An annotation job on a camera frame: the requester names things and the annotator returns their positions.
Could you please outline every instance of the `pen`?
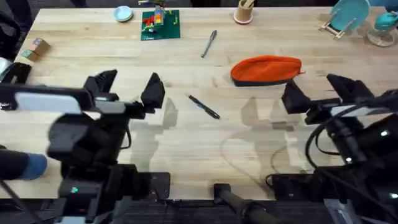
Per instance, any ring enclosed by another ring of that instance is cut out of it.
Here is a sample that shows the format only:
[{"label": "pen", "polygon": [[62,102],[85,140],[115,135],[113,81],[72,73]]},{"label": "pen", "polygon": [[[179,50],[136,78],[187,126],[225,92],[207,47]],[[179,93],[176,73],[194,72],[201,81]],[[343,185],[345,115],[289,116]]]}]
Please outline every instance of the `pen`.
[{"label": "pen", "polygon": [[204,109],[205,112],[210,115],[212,118],[214,119],[221,119],[221,117],[214,112],[212,109],[210,109],[209,107],[207,107],[206,105],[204,105],[203,103],[201,103],[201,101],[199,101],[198,99],[196,99],[195,97],[193,97],[192,95],[187,95],[188,98],[190,100],[192,100],[194,103],[196,103],[200,108]]},{"label": "pen", "polygon": [[200,55],[202,58],[204,58],[205,55],[207,54],[207,51],[209,50],[210,45],[211,45],[212,41],[214,40],[214,38],[216,38],[216,36],[217,36],[217,30],[214,30],[214,31],[211,33],[211,35],[210,35],[210,39],[209,39],[209,41],[207,42],[205,51],[203,51],[203,53]]}]

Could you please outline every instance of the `silver pen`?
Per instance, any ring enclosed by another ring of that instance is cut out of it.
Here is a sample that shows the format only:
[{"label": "silver pen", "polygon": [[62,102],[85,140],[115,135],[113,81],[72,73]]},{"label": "silver pen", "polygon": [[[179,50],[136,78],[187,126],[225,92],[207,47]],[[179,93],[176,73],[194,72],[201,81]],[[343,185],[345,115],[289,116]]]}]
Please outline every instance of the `silver pen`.
[{"label": "silver pen", "polygon": [[214,40],[214,38],[216,38],[216,36],[217,36],[217,30],[214,30],[214,31],[211,33],[211,35],[210,35],[210,39],[209,39],[209,41],[207,42],[207,45],[206,45],[205,50],[204,50],[203,53],[201,54],[201,57],[202,57],[202,58],[204,58],[205,55],[207,54],[207,51],[209,50],[210,45],[211,45],[212,41]]}]

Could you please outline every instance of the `blue object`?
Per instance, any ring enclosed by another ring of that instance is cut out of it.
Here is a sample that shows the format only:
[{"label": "blue object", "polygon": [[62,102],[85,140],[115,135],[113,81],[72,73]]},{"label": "blue object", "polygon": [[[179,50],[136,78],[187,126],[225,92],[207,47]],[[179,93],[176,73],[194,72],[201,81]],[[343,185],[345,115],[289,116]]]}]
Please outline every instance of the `blue object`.
[{"label": "blue object", "polygon": [[29,157],[28,165],[18,179],[33,180],[39,178],[47,169],[47,158],[41,154],[26,154]]},{"label": "blue object", "polygon": [[369,0],[371,6],[398,6],[396,0]]},{"label": "blue object", "polygon": [[368,0],[340,0],[331,10],[333,15],[337,10],[337,15],[330,24],[337,30],[343,30],[354,18],[356,20],[350,25],[348,30],[361,25],[367,18],[370,10]]},{"label": "blue object", "polygon": [[377,30],[388,30],[398,22],[398,16],[391,13],[384,13],[376,19],[374,28]]},{"label": "blue object", "polygon": [[119,6],[114,10],[113,16],[117,21],[124,22],[131,19],[133,13],[129,6]]}]

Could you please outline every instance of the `green led light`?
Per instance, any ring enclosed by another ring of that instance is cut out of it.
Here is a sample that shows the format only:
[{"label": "green led light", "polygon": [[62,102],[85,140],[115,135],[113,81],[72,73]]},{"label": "green led light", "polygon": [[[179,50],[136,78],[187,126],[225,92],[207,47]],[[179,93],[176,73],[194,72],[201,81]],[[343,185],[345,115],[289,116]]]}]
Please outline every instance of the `green led light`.
[{"label": "green led light", "polygon": [[77,189],[77,187],[72,187],[71,193],[76,193],[78,191],[79,191],[79,189]]}]

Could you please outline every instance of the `wooden cup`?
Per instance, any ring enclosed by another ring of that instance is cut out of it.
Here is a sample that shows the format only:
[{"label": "wooden cup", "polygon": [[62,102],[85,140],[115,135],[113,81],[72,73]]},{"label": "wooden cup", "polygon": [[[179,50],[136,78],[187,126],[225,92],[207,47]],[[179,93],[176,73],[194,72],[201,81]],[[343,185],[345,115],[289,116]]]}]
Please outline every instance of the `wooden cup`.
[{"label": "wooden cup", "polygon": [[240,0],[234,14],[234,20],[238,24],[248,24],[253,20],[254,0]]}]

